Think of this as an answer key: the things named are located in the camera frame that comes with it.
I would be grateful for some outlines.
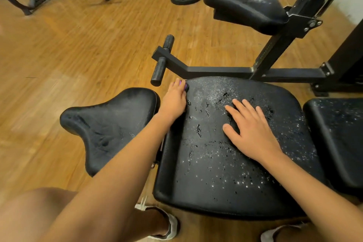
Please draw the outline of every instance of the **wooden floor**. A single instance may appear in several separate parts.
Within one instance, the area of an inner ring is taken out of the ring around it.
[[[281,0],[283,5],[294,1]],[[213,20],[213,10],[203,2],[51,0],[32,16],[6,0],[0,0],[0,8],[0,204],[25,190],[79,190],[90,181],[84,145],[61,128],[61,112],[107,101],[134,86],[162,96],[175,75],[166,70],[161,87],[152,87],[151,55],[167,34],[175,36],[173,54],[194,66],[251,66],[269,38]],[[353,26],[333,7],[323,20],[274,67],[318,67],[328,60]],[[280,85],[301,104],[314,97],[306,84]],[[151,194],[155,174],[154,169],[142,195],[148,203],[156,203]],[[261,231],[281,224],[166,209],[183,224],[176,241],[252,242]]]

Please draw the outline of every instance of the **person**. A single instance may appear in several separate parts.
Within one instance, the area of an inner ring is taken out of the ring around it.
[[[163,137],[186,106],[185,80],[169,85],[157,114],[80,192],[41,188],[15,198],[0,210],[2,242],[131,242],[146,236],[169,240],[179,222],[157,207],[136,204]],[[233,100],[227,105],[238,125],[223,131],[246,156],[256,160],[292,195],[314,226],[280,227],[261,235],[262,242],[363,241],[363,213],[320,183],[286,156],[260,107]]]

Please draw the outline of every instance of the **black padded seat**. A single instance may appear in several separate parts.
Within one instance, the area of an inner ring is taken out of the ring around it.
[[[204,3],[215,9],[215,19],[249,26],[267,35],[278,33],[289,20],[279,0],[204,0]]]
[[[111,100],[71,107],[60,116],[64,129],[82,138],[86,170],[94,176],[159,110],[160,98],[147,88],[127,88]]]
[[[333,187],[363,196],[363,98],[312,99],[303,110]]]
[[[190,79],[187,109],[172,125],[162,147],[153,195],[176,208],[249,220],[304,215],[288,192],[225,136],[233,119],[224,106],[247,99],[265,113],[283,151],[326,184],[299,102],[284,88],[258,81]]]

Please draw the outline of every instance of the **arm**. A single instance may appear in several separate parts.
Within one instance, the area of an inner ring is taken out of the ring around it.
[[[232,143],[275,177],[327,241],[363,241],[363,213],[359,208],[323,185],[281,151],[260,107],[255,110],[247,100],[242,103],[233,100],[233,104],[238,110],[229,105],[226,110],[236,121],[240,134],[229,124],[223,125]]]
[[[66,206],[40,241],[118,241],[171,124],[186,106],[185,81],[171,83],[159,112]]]

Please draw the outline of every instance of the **weight plate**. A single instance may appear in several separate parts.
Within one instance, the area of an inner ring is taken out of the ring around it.
[[[171,3],[175,5],[189,5],[193,3],[197,3],[200,0],[170,0]]]

